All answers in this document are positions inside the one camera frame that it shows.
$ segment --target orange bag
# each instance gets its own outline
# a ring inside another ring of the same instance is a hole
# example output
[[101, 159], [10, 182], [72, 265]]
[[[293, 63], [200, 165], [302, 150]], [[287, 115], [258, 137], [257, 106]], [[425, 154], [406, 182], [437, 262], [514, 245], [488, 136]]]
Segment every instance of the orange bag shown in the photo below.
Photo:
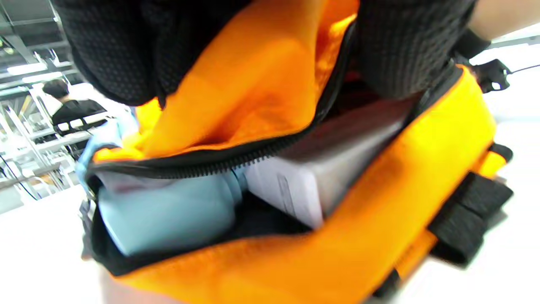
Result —
[[[90, 187], [97, 191], [98, 174], [108, 171], [211, 174], [296, 142], [339, 94], [357, 5], [254, 1], [207, 47], [165, 110], [157, 101], [139, 108], [140, 133], [96, 153]], [[192, 252], [128, 258], [97, 211], [94, 258], [125, 284], [185, 303], [358, 303], [385, 295], [430, 252], [461, 264], [477, 252], [487, 219], [512, 194], [493, 181], [511, 158], [494, 134], [476, 79], [455, 66], [320, 230], [234, 235]]]

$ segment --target black hair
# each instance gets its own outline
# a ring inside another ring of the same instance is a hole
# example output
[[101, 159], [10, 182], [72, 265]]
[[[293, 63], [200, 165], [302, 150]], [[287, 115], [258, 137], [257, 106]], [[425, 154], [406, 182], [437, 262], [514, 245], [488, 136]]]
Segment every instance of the black hair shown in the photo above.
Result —
[[45, 85], [43, 85], [43, 92], [56, 99], [69, 95], [68, 85], [62, 79], [55, 79], [45, 82]]

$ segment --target buckle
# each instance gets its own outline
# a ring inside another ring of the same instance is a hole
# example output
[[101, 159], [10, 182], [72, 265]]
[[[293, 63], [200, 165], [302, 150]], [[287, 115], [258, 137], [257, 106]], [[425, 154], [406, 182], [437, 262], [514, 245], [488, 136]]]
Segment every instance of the buckle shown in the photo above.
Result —
[[475, 65], [472, 70], [476, 74], [482, 92], [503, 91], [510, 87], [507, 76], [511, 74], [506, 65], [495, 59], [488, 63]]

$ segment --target ceiling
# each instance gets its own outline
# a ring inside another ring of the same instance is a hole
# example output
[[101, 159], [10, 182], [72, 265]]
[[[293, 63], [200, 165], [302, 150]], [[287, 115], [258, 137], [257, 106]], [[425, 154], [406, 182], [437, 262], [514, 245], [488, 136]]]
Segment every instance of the ceiling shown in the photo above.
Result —
[[[0, 44], [0, 91], [14, 91], [0, 96], [0, 101], [27, 95], [13, 90], [31, 85], [24, 83], [23, 77], [60, 71], [73, 84], [82, 81], [69, 63], [69, 46], [49, 0], [0, 0]], [[46, 71], [24, 75], [12, 75], [7, 71], [8, 67], [38, 63], [38, 58], [49, 63]], [[64, 64], [53, 65], [51, 60], [54, 58]]]

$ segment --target white box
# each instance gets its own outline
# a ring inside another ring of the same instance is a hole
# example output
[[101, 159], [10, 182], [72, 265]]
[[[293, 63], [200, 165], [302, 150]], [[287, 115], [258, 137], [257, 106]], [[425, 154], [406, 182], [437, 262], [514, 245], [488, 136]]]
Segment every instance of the white box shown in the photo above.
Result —
[[248, 189], [318, 228], [403, 127], [411, 101], [380, 101], [320, 125], [279, 157], [246, 170]]

